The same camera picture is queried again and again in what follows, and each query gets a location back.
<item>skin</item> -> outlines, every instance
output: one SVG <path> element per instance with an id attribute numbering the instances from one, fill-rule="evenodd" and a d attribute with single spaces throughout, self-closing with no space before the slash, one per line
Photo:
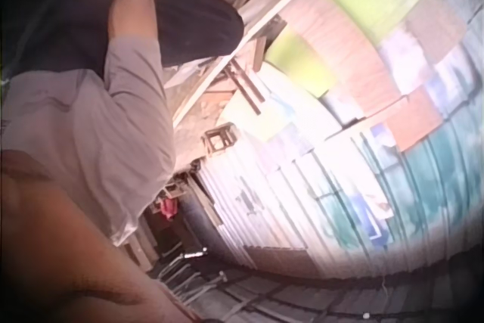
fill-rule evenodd
<path id="1" fill-rule="evenodd" d="M 154 0 L 115 0 L 110 39 L 156 39 Z M 29 155 L 2 152 L 2 276 L 46 321 L 169 322 L 180 313 Z"/>

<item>dark pants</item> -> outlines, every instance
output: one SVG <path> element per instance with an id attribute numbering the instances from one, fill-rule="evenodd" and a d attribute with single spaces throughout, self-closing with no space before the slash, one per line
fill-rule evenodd
<path id="1" fill-rule="evenodd" d="M 102 76 L 112 1 L 2 0 L 2 78 L 74 69 Z M 224 0 L 155 3 L 164 67 L 230 54 L 243 35 L 240 16 Z"/>

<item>gray shirt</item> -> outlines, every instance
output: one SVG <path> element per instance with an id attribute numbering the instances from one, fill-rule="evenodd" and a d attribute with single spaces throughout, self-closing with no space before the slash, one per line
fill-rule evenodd
<path id="1" fill-rule="evenodd" d="M 2 149 L 39 161 L 116 244 L 138 226 L 175 165 L 157 41 L 110 41 L 104 81 L 90 70 L 11 80 Z"/>

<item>wooden frame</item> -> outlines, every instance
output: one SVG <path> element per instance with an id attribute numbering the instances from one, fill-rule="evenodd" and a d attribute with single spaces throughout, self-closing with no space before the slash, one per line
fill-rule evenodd
<path id="1" fill-rule="evenodd" d="M 197 80 L 192 90 L 188 93 L 173 116 L 173 126 L 176 127 L 194 106 L 200 96 L 210 86 L 216 76 L 228 65 L 230 60 L 260 31 L 279 11 L 281 11 L 292 0 L 272 0 L 261 11 L 261 13 L 249 24 L 247 24 L 239 46 L 224 57 L 217 58 L 208 70 Z"/>

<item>red object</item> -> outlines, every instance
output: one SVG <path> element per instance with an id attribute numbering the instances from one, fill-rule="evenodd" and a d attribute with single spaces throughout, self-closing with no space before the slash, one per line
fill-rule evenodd
<path id="1" fill-rule="evenodd" d="M 171 221 L 173 216 L 178 212 L 178 198 L 163 199 L 160 203 L 160 212 L 168 221 Z"/>

